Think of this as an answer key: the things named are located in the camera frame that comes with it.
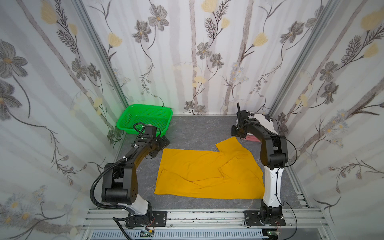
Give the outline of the yellow t shirt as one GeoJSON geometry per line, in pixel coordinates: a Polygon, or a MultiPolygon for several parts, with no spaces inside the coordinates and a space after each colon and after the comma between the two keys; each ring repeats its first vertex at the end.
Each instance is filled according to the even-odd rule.
{"type": "Polygon", "coordinates": [[[217,151],[165,149],[156,195],[202,199],[262,199],[263,171],[252,153],[235,138],[216,145],[217,151]]]}

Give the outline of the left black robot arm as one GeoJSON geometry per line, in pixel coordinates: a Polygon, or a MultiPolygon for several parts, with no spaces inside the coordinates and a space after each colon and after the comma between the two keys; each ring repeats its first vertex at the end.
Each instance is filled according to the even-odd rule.
{"type": "Polygon", "coordinates": [[[139,195],[137,168],[143,159],[156,157],[170,142],[161,136],[158,127],[137,123],[134,125],[136,131],[137,126],[142,129],[128,153],[115,164],[105,166],[101,197],[103,203],[123,207],[137,223],[144,225],[153,220],[153,212],[151,204],[139,195]]]}

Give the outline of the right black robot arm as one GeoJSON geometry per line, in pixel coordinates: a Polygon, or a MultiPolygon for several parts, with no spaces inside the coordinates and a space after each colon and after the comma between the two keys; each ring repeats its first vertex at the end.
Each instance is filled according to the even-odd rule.
{"type": "Polygon", "coordinates": [[[242,110],[237,104],[237,121],[231,135],[246,139],[251,134],[261,143],[260,160],[265,169],[265,193],[258,212],[261,225],[270,226],[283,220],[281,180],[289,160],[287,139],[274,128],[274,119],[263,114],[242,110]]]}

